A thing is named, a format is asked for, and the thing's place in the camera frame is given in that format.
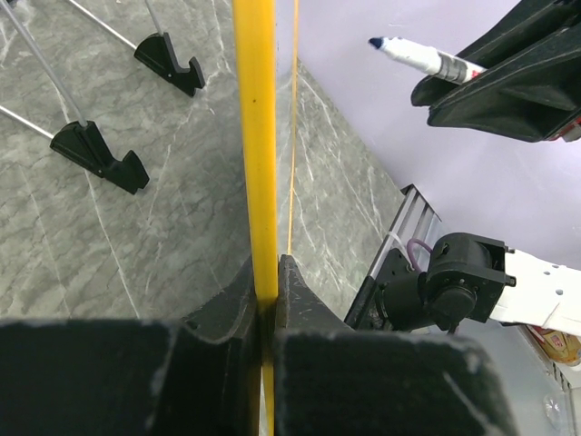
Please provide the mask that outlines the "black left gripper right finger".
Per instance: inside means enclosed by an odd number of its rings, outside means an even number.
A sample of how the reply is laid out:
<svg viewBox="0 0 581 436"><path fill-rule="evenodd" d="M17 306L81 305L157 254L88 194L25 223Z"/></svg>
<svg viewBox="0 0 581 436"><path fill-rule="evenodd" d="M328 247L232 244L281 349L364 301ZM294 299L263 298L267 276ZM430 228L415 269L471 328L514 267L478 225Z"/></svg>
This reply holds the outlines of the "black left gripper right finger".
<svg viewBox="0 0 581 436"><path fill-rule="evenodd" d="M496 368L476 342L351 329L279 263L272 345L278 435L514 435Z"/></svg>

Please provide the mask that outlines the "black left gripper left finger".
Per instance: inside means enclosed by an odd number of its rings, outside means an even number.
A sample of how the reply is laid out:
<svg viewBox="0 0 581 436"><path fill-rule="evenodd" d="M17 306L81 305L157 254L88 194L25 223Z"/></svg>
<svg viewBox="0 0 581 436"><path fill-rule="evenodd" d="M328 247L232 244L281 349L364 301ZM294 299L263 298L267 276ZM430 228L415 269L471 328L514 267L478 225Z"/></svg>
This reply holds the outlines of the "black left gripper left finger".
<svg viewBox="0 0 581 436"><path fill-rule="evenodd" d="M255 435L260 339L251 262L173 320L4 320L4 435Z"/></svg>

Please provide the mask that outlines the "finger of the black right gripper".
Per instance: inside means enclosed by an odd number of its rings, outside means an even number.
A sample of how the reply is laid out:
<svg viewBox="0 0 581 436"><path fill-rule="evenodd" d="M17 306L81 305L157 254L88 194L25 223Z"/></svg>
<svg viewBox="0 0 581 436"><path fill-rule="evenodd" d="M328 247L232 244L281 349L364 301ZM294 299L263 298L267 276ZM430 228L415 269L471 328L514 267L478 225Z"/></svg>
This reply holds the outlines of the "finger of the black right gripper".
<svg viewBox="0 0 581 436"><path fill-rule="evenodd" d="M578 1L522 0L458 57L489 69L579 20Z"/></svg>
<svg viewBox="0 0 581 436"><path fill-rule="evenodd" d="M580 26L553 34L429 108L428 125L528 143L580 139Z"/></svg>

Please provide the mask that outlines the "white whiteboard marker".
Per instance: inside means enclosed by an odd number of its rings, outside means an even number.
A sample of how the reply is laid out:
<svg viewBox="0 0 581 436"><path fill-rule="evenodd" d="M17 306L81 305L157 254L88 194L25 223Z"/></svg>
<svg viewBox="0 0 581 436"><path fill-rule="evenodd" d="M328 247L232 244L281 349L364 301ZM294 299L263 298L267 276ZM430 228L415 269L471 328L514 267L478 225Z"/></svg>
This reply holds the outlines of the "white whiteboard marker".
<svg viewBox="0 0 581 436"><path fill-rule="evenodd" d="M465 84L486 68L458 56L401 37L372 37L369 44L389 59L452 84Z"/></svg>

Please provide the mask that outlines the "yellow framed whiteboard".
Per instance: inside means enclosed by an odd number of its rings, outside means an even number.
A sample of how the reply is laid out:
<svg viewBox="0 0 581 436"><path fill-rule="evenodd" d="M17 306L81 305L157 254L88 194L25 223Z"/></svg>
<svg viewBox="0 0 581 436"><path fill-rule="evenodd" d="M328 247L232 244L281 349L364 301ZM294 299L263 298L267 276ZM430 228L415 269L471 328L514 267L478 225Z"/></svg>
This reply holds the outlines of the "yellow framed whiteboard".
<svg viewBox="0 0 581 436"><path fill-rule="evenodd" d="M276 170L276 3L234 1L232 22L267 430L275 433L272 340L279 290Z"/></svg>

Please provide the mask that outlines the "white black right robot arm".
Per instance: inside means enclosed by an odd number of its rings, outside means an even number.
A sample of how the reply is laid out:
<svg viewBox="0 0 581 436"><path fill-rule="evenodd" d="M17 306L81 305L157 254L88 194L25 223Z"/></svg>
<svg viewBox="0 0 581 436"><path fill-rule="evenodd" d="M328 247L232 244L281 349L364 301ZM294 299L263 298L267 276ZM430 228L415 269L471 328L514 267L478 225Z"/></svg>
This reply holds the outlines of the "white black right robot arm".
<svg viewBox="0 0 581 436"><path fill-rule="evenodd" d="M401 37L371 46L423 73L411 95L433 127L526 143L580 136L580 4L521 1L459 54ZM580 333L580 273L471 233L432 247L425 271L369 282L369 300L396 331L471 319Z"/></svg>

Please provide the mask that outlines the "black whiteboard foot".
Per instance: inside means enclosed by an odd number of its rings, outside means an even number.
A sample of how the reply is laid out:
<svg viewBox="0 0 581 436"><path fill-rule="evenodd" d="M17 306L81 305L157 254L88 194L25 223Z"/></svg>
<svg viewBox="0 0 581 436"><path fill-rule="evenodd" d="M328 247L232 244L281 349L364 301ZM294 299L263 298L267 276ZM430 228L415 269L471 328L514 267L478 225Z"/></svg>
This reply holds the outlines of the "black whiteboard foot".
<svg viewBox="0 0 581 436"><path fill-rule="evenodd" d="M193 56L187 68L180 66L168 33L147 36L139 43L133 57L190 97L205 87L198 59Z"/></svg>
<svg viewBox="0 0 581 436"><path fill-rule="evenodd" d="M150 181L139 156L130 150L122 160L113 157L98 126L93 121L75 121L53 137L50 148L94 175L136 194Z"/></svg>

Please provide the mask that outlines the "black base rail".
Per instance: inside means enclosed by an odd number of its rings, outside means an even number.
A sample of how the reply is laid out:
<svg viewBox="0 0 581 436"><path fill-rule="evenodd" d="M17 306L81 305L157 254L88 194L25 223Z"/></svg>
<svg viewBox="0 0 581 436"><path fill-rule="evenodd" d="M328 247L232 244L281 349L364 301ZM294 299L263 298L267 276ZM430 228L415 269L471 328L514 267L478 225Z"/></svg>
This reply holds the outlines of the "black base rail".
<svg viewBox="0 0 581 436"><path fill-rule="evenodd" d="M376 277L367 276L344 322L358 331L412 332L434 324L421 296L426 274L391 249Z"/></svg>

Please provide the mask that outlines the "aluminium frame rail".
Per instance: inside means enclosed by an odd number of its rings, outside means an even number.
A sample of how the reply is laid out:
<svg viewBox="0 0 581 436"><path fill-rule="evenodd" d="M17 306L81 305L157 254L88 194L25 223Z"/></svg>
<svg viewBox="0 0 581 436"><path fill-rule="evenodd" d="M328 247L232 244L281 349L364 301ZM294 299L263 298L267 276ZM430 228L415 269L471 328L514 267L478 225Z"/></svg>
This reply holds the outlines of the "aluminium frame rail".
<svg viewBox="0 0 581 436"><path fill-rule="evenodd" d="M413 184L403 189L404 202L399 207L388 233L381 243L368 271L368 276L376 279L389 250L398 248L407 254L409 239L420 239L432 246L444 234L442 220Z"/></svg>

